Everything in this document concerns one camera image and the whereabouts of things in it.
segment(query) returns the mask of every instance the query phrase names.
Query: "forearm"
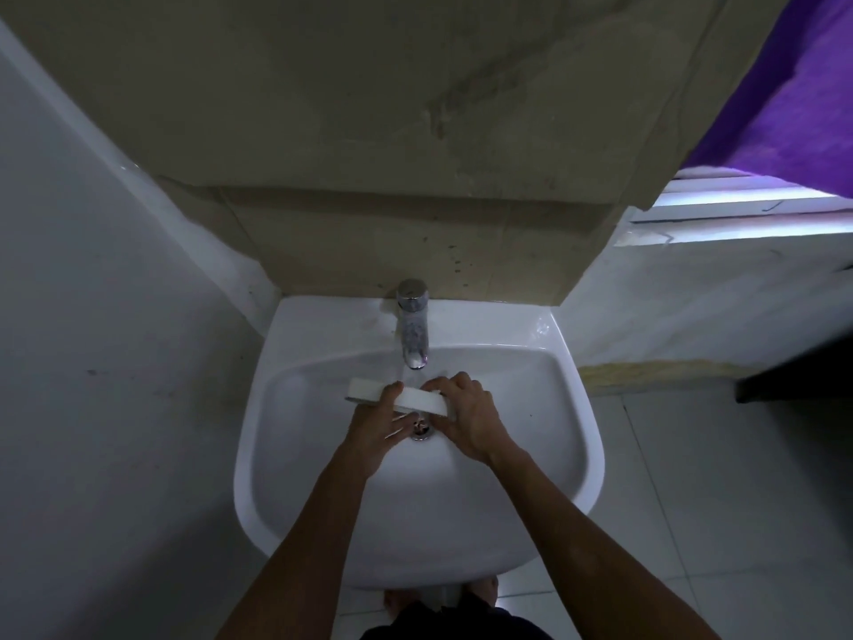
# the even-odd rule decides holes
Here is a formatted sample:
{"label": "forearm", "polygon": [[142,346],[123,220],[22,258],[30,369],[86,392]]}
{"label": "forearm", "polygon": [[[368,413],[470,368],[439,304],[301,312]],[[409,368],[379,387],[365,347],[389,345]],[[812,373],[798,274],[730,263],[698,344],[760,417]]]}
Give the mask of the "forearm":
{"label": "forearm", "polygon": [[338,450],[218,640],[329,637],[366,476]]}
{"label": "forearm", "polygon": [[527,452],[490,461],[584,640],[717,638],[685,602],[583,514]]}

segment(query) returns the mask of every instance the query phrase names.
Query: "faucet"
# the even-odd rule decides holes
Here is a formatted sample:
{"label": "faucet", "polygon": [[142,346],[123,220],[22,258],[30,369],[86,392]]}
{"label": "faucet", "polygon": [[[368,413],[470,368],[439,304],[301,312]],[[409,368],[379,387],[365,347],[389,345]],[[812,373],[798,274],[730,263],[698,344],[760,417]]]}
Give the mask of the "faucet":
{"label": "faucet", "polygon": [[429,355],[427,303],[429,303],[429,291],[423,280],[409,278],[397,287],[403,360],[409,368],[415,370],[427,364]]}

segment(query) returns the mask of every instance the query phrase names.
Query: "hand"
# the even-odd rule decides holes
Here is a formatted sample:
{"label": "hand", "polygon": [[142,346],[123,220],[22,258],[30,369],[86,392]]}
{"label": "hand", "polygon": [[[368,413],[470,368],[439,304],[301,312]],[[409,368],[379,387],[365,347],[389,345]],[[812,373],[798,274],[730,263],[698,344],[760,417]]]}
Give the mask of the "hand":
{"label": "hand", "polygon": [[401,381],[389,384],[376,406],[359,404],[352,414],[347,437],[338,451],[356,463],[365,479],[376,473],[391,447],[411,435],[412,427],[418,421],[416,413],[394,419],[394,400],[401,392]]}
{"label": "hand", "polygon": [[472,381],[468,373],[459,373],[451,380],[436,377],[421,390],[438,390],[447,397],[456,419],[430,416],[430,421],[469,458],[491,465],[496,455],[515,447],[497,415],[491,393],[484,391],[478,381]]}

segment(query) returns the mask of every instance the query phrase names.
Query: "bar of soap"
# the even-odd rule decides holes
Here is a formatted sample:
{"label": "bar of soap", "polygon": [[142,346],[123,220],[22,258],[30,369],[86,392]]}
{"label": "bar of soap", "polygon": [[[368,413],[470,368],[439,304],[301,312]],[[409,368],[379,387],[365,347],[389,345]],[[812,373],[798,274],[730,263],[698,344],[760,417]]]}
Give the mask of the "bar of soap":
{"label": "bar of soap", "polygon": [[[353,377],[347,390],[347,399],[357,404],[378,404],[385,384],[381,381]],[[398,413],[431,413],[434,416],[452,417],[452,408],[441,393],[421,391],[420,388],[403,388],[394,401]]]}

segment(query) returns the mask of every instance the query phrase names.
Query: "sink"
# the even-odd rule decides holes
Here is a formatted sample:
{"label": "sink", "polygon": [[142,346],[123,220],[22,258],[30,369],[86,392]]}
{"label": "sink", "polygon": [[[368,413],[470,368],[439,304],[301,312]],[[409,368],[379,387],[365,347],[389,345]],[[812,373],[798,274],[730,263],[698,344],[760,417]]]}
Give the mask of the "sink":
{"label": "sink", "polygon": [[[590,400],[551,311],[433,300],[430,355],[403,364],[394,301],[294,297],[275,313],[251,386],[235,467],[235,506],[271,555],[344,439],[352,377],[420,387],[465,370],[491,391],[512,438],[583,512],[604,452]],[[407,439],[368,481],[344,584],[406,588],[506,572],[537,550],[494,475],[441,433]]]}

